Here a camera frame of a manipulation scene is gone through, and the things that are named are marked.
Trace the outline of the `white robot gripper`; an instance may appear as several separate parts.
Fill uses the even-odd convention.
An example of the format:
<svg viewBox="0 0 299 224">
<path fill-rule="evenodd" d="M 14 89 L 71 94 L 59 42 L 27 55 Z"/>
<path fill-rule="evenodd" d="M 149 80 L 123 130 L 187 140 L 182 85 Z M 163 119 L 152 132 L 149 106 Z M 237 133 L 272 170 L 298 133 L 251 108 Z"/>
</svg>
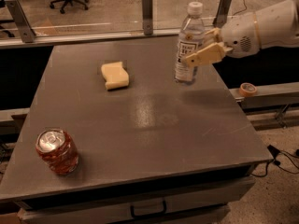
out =
<svg viewBox="0 0 299 224">
<path fill-rule="evenodd" d="M 260 43 L 255 14 L 250 12 L 233 17 L 221 29 L 213 28 L 205 32 L 203 46 L 185 55 L 182 62 L 188 67 L 195 67 L 221 62 L 226 54 L 232 58 L 256 54 L 260 50 Z"/>
</svg>

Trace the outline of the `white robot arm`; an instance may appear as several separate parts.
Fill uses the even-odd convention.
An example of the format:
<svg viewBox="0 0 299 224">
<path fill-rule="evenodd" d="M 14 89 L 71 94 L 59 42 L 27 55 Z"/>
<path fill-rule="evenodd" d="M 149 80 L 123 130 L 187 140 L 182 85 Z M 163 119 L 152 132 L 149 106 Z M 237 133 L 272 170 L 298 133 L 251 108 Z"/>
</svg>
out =
<svg viewBox="0 0 299 224">
<path fill-rule="evenodd" d="M 185 55 L 189 67 L 219 63 L 225 56 L 243 58 L 272 47 L 299 47 L 298 1 L 286 0 L 235 16 L 205 33 L 204 44 Z"/>
</svg>

